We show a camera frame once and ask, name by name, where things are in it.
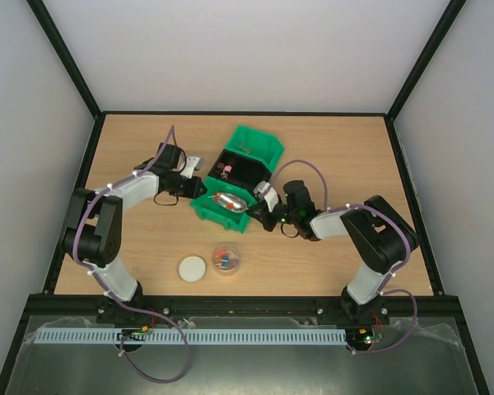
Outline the silver metal scoop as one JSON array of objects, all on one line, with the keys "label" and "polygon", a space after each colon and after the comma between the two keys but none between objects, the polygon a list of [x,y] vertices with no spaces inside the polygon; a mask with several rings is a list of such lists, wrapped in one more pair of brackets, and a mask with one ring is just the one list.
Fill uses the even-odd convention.
[{"label": "silver metal scoop", "polygon": [[216,192],[212,201],[219,207],[235,214],[243,213],[249,208],[245,200],[231,193]]}]

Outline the black bin with lollipops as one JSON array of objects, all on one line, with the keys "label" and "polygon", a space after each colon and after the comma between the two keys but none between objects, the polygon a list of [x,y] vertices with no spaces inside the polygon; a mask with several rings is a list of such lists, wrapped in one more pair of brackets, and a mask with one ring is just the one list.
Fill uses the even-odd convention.
[{"label": "black bin with lollipops", "polygon": [[227,149],[221,152],[207,175],[242,188],[252,195],[262,181],[268,182],[272,177],[272,173],[262,161]]}]

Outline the white round jar lid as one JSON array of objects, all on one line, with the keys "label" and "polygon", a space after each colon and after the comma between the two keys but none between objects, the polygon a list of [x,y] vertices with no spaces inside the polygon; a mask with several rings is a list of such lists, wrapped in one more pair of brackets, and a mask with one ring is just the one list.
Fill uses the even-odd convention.
[{"label": "white round jar lid", "polygon": [[205,260],[197,255],[183,258],[178,265],[179,278],[185,282],[194,283],[203,279],[207,271]]}]

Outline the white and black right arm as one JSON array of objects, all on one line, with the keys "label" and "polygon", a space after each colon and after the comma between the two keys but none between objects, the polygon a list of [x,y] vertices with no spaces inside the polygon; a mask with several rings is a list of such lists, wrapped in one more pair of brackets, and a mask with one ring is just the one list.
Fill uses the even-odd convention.
[{"label": "white and black right arm", "polygon": [[354,323],[371,313],[371,301],[383,293],[388,281],[419,247],[416,231],[380,195],[362,204],[321,210],[301,180],[286,183],[283,197],[267,182],[257,185],[254,192],[258,201],[246,213],[266,231],[288,224],[309,241],[342,236],[351,239],[362,264],[343,291],[343,314]]}]

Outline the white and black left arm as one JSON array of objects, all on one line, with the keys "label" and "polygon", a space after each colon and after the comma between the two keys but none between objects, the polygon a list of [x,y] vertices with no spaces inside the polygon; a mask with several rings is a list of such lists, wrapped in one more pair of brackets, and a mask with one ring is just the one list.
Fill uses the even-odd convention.
[{"label": "white and black left arm", "polygon": [[180,147],[161,143],[155,157],[136,166],[120,181],[94,190],[75,189],[59,247],[97,280],[106,296],[131,301],[141,286],[119,254],[124,213],[161,193],[177,199],[201,197],[207,189],[194,173],[202,163],[200,156],[187,156]]}]

